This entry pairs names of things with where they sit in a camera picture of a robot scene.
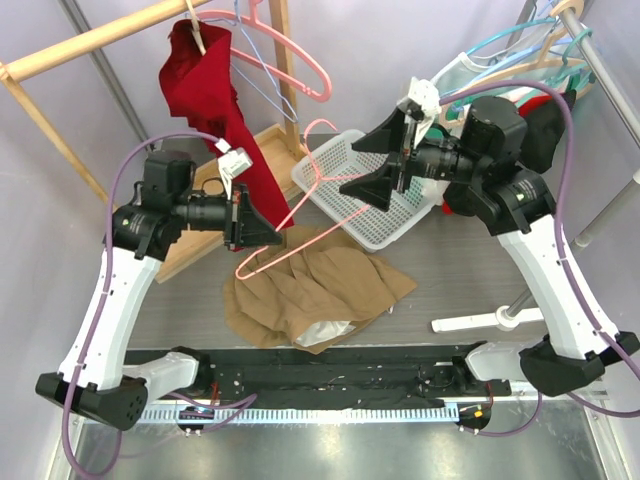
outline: wooden board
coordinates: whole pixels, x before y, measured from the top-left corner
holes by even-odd
[[[285,37],[291,38],[287,0],[269,0],[269,13],[271,14],[271,26]],[[293,54],[291,50],[281,43],[273,43],[276,50],[276,66],[280,71],[286,72],[293,77]],[[289,102],[289,105],[291,105],[294,111],[297,111],[296,91],[283,80],[279,80],[278,84],[280,86],[280,93],[283,96],[282,109],[291,115],[292,112],[289,111],[287,102]],[[289,147],[289,151],[300,160],[305,156],[305,153],[302,148],[300,148],[300,129],[298,128],[298,124],[284,117],[284,130],[287,136],[286,144]]]
[[[300,189],[291,180],[291,169],[297,163],[297,159],[289,151],[284,130],[280,125],[273,125],[254,138],[285,199],[291,200],[300,193]],[[211,160],[196,170],[194,188],[201,188],[203,181],[218,176],[217,163]],[[207,193],[219,193],[220,189],[218,182],[209,182],[205,188]],[[162,283],[169,280],[222,244],[222,232],[183,232],[178,242],[169,249],[165,262],[156,274],[156,281]]]

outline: red cloth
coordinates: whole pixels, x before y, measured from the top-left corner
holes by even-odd
[[[186,117],[189,126],[224,138],[232,148],[244,148],[253,165],[236,181],[245,183],[254,207],[272,225],[289,213],[280,187],[253,135],[244,124],[238,94],[231,85],[231,32],[200,23],[206,54],[200,54],[191,22],[180,20],[169,35],[171,55],[160,70],[160,88],[172,117]],[[209,149],[220,152],[207,142]],[[293,225],[289,220],[285,227]]]
[[[531,100],[528,100],[520,106],[518,113],[521,117],[526,117],[533,110],[544,105],[549,100],[551,100],[551,95],[539,95],[537,97],[533,97]]]

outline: white mesh basket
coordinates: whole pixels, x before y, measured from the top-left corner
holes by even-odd
[[[351,144],[364,135],[359,130],[347,130],[313,151],[313,158],[325,176],[357,175],[374,171],[380,167],[386,155],[355,152]],[[291,170],[291,178],[308,192],[315,175],[309,157],[305,157]],[[338,187],[348,180],[323,182],[311,200],[329,217],[339,222],[355,213],[364,204],[342,195]],[[360,245],[370,252],[380,250],[396,241],[436,204],[442,203],[445,182],[414,177],[411,187],[404,193],[393,192],[391,208],[382,212],[370,208],[343,226]]]

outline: metal rod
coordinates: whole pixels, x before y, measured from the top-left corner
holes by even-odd
[[[571,251],[576,254],[587,248],[591,241],[597,237],[600,232],[607,228],[609,221],[614,215],[622,210],[626,205],[635,202],[640,194],[640,170],[638,170],[633,178],[620,190],[609,204],[587,225],[587,227],[576,237],[570,244]]]
[[[531,294],[531,290],[525,290],[520,294],[515,301],[509,305],[509,308],[504,312],[505,315],[509,317],[515,317],[525,308],[530,308],[535,305],[535,301],[533,299],[533,295]]]
[[[516,25],[520,25],[525,23],[531,17],[531,12],[533,12],[533,8],[536,5],[536,0],[525,0],[524,5],[522,6],[522,10],[520,11],[520,16],[518,20],[516,20]],[[522,36],[522,29],[517,30],[511,34],[509,40],[507,41],[507,48],[520,40]]]
[[[580,24],[580,22],[576,18],[575,13],[570,8],[560,14],[560,19],[573,38],[575,38],[578,34],[580,34],[580,32],[584,30],[584,27]],[[578,48],[582,52],[584,59],[589,64],[591,70],[600,82],[602,90],[607,95],[607,98],[609,98],[609,101],[613,105],[613,108],[615,108],[625,127],[627,127],[627,130],[629,130],[631,137],[636,142],[638,148],[640,148],[640,120],[638,120],[636,112],[633,110],[625,96],[622,94],[611,75],[609,75],[607,67],[600,58],[600,54],[593,46],[593,42],[588,36],[584,36],[578,43]],[[631,203],[631,201],[636,198],[638,192],[640,191],[640,188],[638,188],[638,183],[640,183],[640,170],[634,174],[633,179],[571,242],[569,246],[571,247],[572,252],[579,253],[584,250],[591,243],[591,241],[602,230],[605,229],[607,223],[609,223],[613,216],[620,210],[622,210],[622,207]],[[533,295],[531,295],[531,292],[523,292],[507,309],[506,314],[512,317],[517,315],[520,310],[524,308],[524,306],[528,305],[531,302],[531,300],[533,300]]]
[[[560,19],[573,38],[584,30],[584,27],[580,24],[575,13],[570,8],[560,14]],[[629,130],[629,133],[636,142],[636,145],[640,148],[640,120],[638,120],[636,112],[633,110],[631,105],[629,105],[629,102],[622,94],[611,75],[609,75],[607,67],[600,58],[600,54],[593,46],[592,40],[588,36],[582,37],[582,40],[578,43],[578,48],[600,82],[602,90],[604,90],[604,93],[616,109],[616,112],[624,122],[627,130]]]
[[[78,35],[91,30],[91,26],[76,0],[58,0],[58,3],[60,4],[60,7],[62,7],[62,10],[64,10],[64,13],[67,15],[67,18]],[[109,92],[118,104],[118,107],[122,111],[122,114],[136,137],[141,142],[145,141],[149,138],[149,134],[144,128],[144,125],[142,125],[140,117],[138,117],[138,114],[133,108],[133,105],[131,104],[127,93],[124,91],[116,72],[113,70],[109,59],[101,48],[92,51],[89,55],[91,55],[93,64],[102,77],[102,80],[104,80],[104,83],[107,85]]]
[[[589,225],[569,244],[571,252],[575,255],[587,248],[591,241],[597,237],[600,232],[605,230],[613,217],[620,212],[626,205],[633,203],[640,197],[640,170],[638,170],[633,178],[613,197],[606,207],[596,215]],[[526,290],[507,308],[505,314],[515,317],[524,308],[533,306],[533,295],[530,290]]]
[[[211,0],[191,0],[194,7]],[[117,42],[145,28],[180,15],[187,10],[185,0],[160,0],[155,5],[143,8],[124,17],[75,35],[60,43],[19,58],[4,66],[16,82],[22,82],[39,73],[51,70],[74,58],[90,53],[97,48]]]

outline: plastic hanger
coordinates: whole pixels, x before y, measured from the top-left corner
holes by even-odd
[[[591,90],[594,82],[593,72],[591,72],[591,68],[586,63],[567,68],[564,71],[559,72],[557,76],[545,81],[547,85],[555,89],[562,88],[566,83],[566,88],[564,89],[575,90],[577,92],[576,98],[584,96],[586,92]],[[538,90],[533,89],[517,100],[515,104],[517,107],[520,107],[533,97],[537,97],[539,95],[543,94]]]
[[[523,36],[520,40],[518,40],[516,43],[514,43],[510,47],[500,50],[499,52],[496,52],[492,55],[488,55],[486,57],[482,57],[480,55],[472,55],[469,58],[473,62],[477,62],[479,64],[486,65],[488,67],[495,65],[496,63],[510,57],[511,55],[514,55],[517,52],[520,52],[525,48],[542,43],[542,41],[545,38],[547,38],[547,35],[549,35],[555,28],[555,23],[551,21],[551,22],[545,22],[542,25],[547,26],[548,28],[545,28],[544,30],[538,28],[536,29],[536,31],[532,32],[531,34],[527,36]]]
[[[563,40],[560,40],[560,41],[556,42],[556,44],[554,46],[557,47],[557,46],[561,46],[561,45],[569,45],[569,43],[570,43],[569,40],[563,39]],[[485,78],[488,75],[491,75],[492,73],[499,72],[499,71],[502,71],[502,70],[504,70],[506,68],[509,68],[509,67],[512,67],[514,65],[519,64],[525,58],[528,58],[531,55],[533,55],[534,53],[539,52],[541,48],[542,48],[542,44],[539,44],[539,45],[534,45],[532,47],[529,47],[529,48],[527,48],[525,50],[522,50],[521,52],[514,53],[513,55],[502,59],[501,61],[499,61],[495,65],[492,65],[490,67],[487,67],[487,68],[479,71],[478,75],[476,75],[473,78],[473,80],[471,80],[464,87],[441,93],[440,96],[448,97],[449,95],[453,95],[454,93],[462,91],[465,88],[469,88],[472,84],[475,84],[476,82],[479,82],[480,80],[482,80],[483,78]],[[458,109],[456,109],[456,106],[459,105],[460,103],[461,102],[454,102],[454,105],[452,105],[451,110],[459,111]]]
[[[300,57],[300,59],[302,59],[302,61],[304,61],[318,75],[318,77],[320,77],[320,80],[322,81],[323,91],[321,93],[318,93],[311,87],[308,87],[307,85],[302,83],[300,80],[293,78],[291,75],[288,75],[271,65],[266,65],[266,68],[271,74],[273,74],[273,76],[277,77],[283,82],[288,83],[296,90],[314,99],[316,102],[326,102],[327,100],[329,100],[329,97],[331,97],[332,85],[331,79],[329,78],[327,72],[325,72],[325,70],[320,66],[318,62],[313,59],[313,57],[311,57],[311,55],[300,48],[290,38],[286,37],[271,26],[260,21],[260,19],[258,18],[258,4],[261,2],[262,0],[249,0],[249,16],[240,16],[239,20],[243,25],[254,28],[268,35],[274,41],[284,45],[298,57]],[[199,16],[203,20],[215,20],[220,18],[226,18],[227,20],[238,20],[235,12],[230,12],[227,10],[204,10],[199,13]],[[240,60],[250,63],[251,65],[262,67],[262,63],[260,62],[260,60],[235,48],[231,49],[231,54],[234,57],[239,58]]]
[[[466,52],[466,53],[467,53],[467,55],[472,55],[472,54],[474,54],[475,52],[477,52],[478,50],[480,50],[481,48],[484,48],[484,47],[486,47],[486,46],[488,46],[488,45],[491,45],[493,42],[495,42],[496,40],[501,39],[502,37],[506,37],[507,35],[510,35],[510,34],[512,34],[512,33],[514,33],[514,32],[518,32],[518,31],[520,31],[520,30],[524,30],[525,28],[535,27],[535,26],[537,26],[537,25],[544,25],[545,23],[552,24],[552,23],[555,23],[555,20],[554,20],[553,18],[541,18],[541,19],[539,19],[539,20],[533,20],[533,21],[531,21],[531,22],[521,23],[521,24],[516,25],[516,26],[514,26],[514,27],[507,28],[506,30],[503,30],[503,31],[501,31],[501,32],[499,32],[499,33],[496,33],[495,35],[493,35],[493,36],[491,36],[491,37],[487,38],[486,40],[483,40],[482,42],[480,42],[480,43],[478,43],[478,44],[474,45],[474,46],[473,46],[473,47],[471,47],[469,50],[467,50],[467,52]],[[512,46],[511,46],[511,47],[509,47],[509,48],[506,48],[506,49],[504,49],[504,50],[502,50],[502,51],[498,52],[498,53],[494,53],[493,55],[491,55],[491,56],[489,56],[489,57],[477,57],[477,56],[476,56],[476,58],[478,58],[478,59],[483,59],[483,60],[489,60],[489,59],[494,58],[494,57],[496,57],[496,56],[498,56],[498,55],[504,55],[504,54],[506,54],[506,53],[507,53],[507,52],[509,52],[509,51],[510,51],[514,46],[515,46],[515,44],[514,44],[514,45],[512,45]]]
[[[343,175],[343,176],[339,176],[339,177],[325,177],[322,172],[320,171],[320,167],[318,166],[318,164],[316,163],[315,159],[313,158],[313,154],[311,153],[311,151],[309,150],[309,147],[307,145],[307,137],[309,136],[309,132],[311,131],[311,129],[313,127],[315,127],[318,123],[325,123],[327,125],[329,125],[333,130],[337,131],[338,129],[336,127],[333,126],[333,124],[328,121],[325,120],[324,118],[319,118],[317,120],[314,120],[313,122],[311,122],[309,124],[309,126],[305,129],[304,131],[304,149],[307,152],[307,155],[309,156],[309,161],[311,163],[311,166],[313,167],[313,171],[315,173],[316,179],[313,182],[313,185],[311,186],[311,188],[309,189],[309,191],[304,195],[304,197],[302,197],[302,200],[300,200],[298,202],[298,204],[291,209],[291,212],[289,212],[289,214],[282,220],[282,222],[280,222],[280,225],[278,225],[276,227],[276,232],[279,232],[280,229],[289,221],[289,219],[291,217],[293,217],[293,215],[298,211],[298,209],[300,209],[300,207],[302,206],[302,204],[304,202],[307,201],[307,199],[309,197],[311,197],[311,195],[313,194],[313,192],[320,186],[320,184],[322,182],[330,182],[330,181],[334,181],[334,180],[352,180],[354,178],[358,178],[361,177],[362,175]],[[334,230],[340,228],[341,226],[343,226],[344,224],[350,222],[351,220],[353,220],[355,217],[357,217],[358,215],[361,215],[362,213],[366,212],[367,210],[369,210],[369,208],[371,207],[371,205],[364,205],[363,207],[361,207],[360,209],[358,209],[357,211],[355,211],[354,213],[352,213],[351,215],[349,215],[348,217],[346,217],[345,219],[343,219],[341,222],[336,223],[333,227],[329,228],[328,230],[325,230],[324,232],[322,232],[320,235],[317,235],[315,238],[312,238],[311,240],[307,241],[304,245],[299,246],[298,248],[296,248],[295,250],[292,250],[290,252],[287,252],[286,255],[282,255],[281,257],[276,258],[275,260],[267,263],[266,265],[262,265],[260,268],[257,268],[256,270],[254,270],[253,272],[249,272],[246,275],[242,275],[240,272],[242,271],[242,269],[244,267],[247,266],[247,264],[253,260],[257,255],[259,255],[260,253],[264,252],[267,248],[269,247],[262,247],[259,248],[258,250],[256,250],[255,252],[253,252],[251,255],[249,255],[240,265],[238,265],[238,268],[236,269],[236,278],[238,280],[248,280],[249,278],[253,277],[254,275],[265,271],[267,268],[272,267],[273,265],[275,265],[276,263],[280,263],[281,261],[289,258],[291,255],[295,255],[296,253],[298,253],[299,251],[307,248],[309,245],[317,242],[318,240],[320,240],[321,238],[326,237],[327,235],[329,235],[331,232],[333,232]]]
[[[562,12],[566,8],[573,8],[576,16],[579,17],[580,15],[582,15],[584,3],[582,0],[563,0],[560,3],[558,3],[558,5],[556,5],[551,10],[551,12],[549,12],[549,16],[555,18],[560,14],[560,12]],[[562,37],[567,35],[567,33],[568,32],[564,27],[559,28],[558,30],[552,32],[546,38],[545,42],[542,44],[542,48],[540,49],[538,57],[533,61],[520,64],[520,65],[514,65],[500,72],[487,75],[483,79],[465,86],[464,88],[460,89],[460,91],[464,91],[472,87],[477,87],[480,85],[485,85],[488,83],[494,83],[500,80],[512,78],[516,75],[521,75],[523,73],[531,72],[533,70],[554,68],[554,67],[575,67],[577,65],[584,63],[584,60],[580,58],[565,57],[566,58],[566,62],[565,62],[565,59],[563,58],[560,58],[558,56],[548,55],[549,51],[551,50],[551,47],[555,45],[555,43],[558,42]],[[589,90],[591,90],[592,86],[593,84],[587,85],[585,88],[582,89],[582,91],[578,92],[579,93],[578,98],[584,96]],[[447,112],[449,111],[450,108],[451,108],[450,104],[442,108],[442,112],[440,113],[438,123],[445,128],[455,128],[455,127],[461,126],[464,123],[464,119],[457,119],[453,121],[447,120]]]
[[[187,2],[187,8],[189,9],[189,15],[191,17],[191,24],[193,25],[193,29],[191,30],[192,34],[193,34],[193,39],[196,42],[196,45],[198,46],[198,49],[200,50],[200,54],[204,56],[204,54],[206,53],[206,48],[204,47],[204,42],[202,40],[202,34],[200,33],[200,18],[198,17],[198,14],[196,13],[195,9],[193,8],[193,5],[191,3],[191,0],[186,0]],[[231,68],[234,69],[234,71],[240,75],[242,78],[244,78],[247,83],[249,83],[249,85],[251,85],[255,90],[258,91],[258,93],[260,95],[262,95],[262,97],[269,102],[273,108],[275,108],[276,110],[278,110],[286,119],[292,121],[293,123],[298,123],[298,114],[296,113],[296,111],[294,110],[294,108],[291,106],[291,103],[289,102],[289,100],[286,99],[286,97],[284,97],[282,95],[282,93],[280,92],[280,88],[278,87],[278,84],[276,83],[275,79],[273,78],[273,75],[271,75],[271,73],[269,72],[269,70],[267,69],[267,65],[264,62],[264,60],[262,60],[262,57],[260,56],[260,53],[258,52],[258,49],[256,48],[255,44],[253,43],[253,40],[251,40],[251,37],[249,36],[249,34],[244,30],[244,28],[242,28],[242,22],[240,22],[240,13],[238,10],[238,0],[234,0],[233,2],[233,6],[234,6],[234,10],[236,13],[236,20],[235,21],[231,21],[231,20],[227,20],[226,18],[219,18],[217,20],[211,20],[212,22],[219,22],[219,21],[223,21],[228,23],[231,26],[236,26],[236,25],[240,25],[240,31],[242,32],[242,34],[245,36],[245,38],[247,39],[247,41],[249,42],[249,45],[251,45],[251,48],[253,48],[253,52],[255,53],[256,57],[258,57],[258,60],[260,61],[260,65],[262,66],[263,70],[265,71],[265,73],[267,74],[267,76],[269,77],[269,80],[271,80],[271,83],[273,84],[273,88],[276,89],[276,95],[278,95],[278,97],[280,98],[280,100],[282,100],[284,102],[284,104],[287,106],[287,108],[289,109],[289,112],[291,112],[291,114],[293,115],[293,118],[287,113],[285,112],[282,108],[280,108],[280,106],[278,104],[276,104],[273,100],[271,100],[271,98],[264,93],[262,90],[260,90],[260,87],[258,87],[255,83],[253,83],[251,81],[251,79],[249,79],[249,77],[247,77],[244,73],[242,73],[242,71],[236,67],[234,64],[231,64]]]
[[[196,41],[196,45],[198,45],[198,50],[200,53],[204,55],[207,50],[204,48],[204,42],[202,41],[202,34],[200,33],[200,24],[198,23],[198,14],[196,13],[196,9],[193,8],[193,3],[191,0],[185,0],[187,3],[187,9],[189,9],[189,16],[191,18],[191,25],[193,25],[193,29],[191,33],[193,34],[193,39]]]

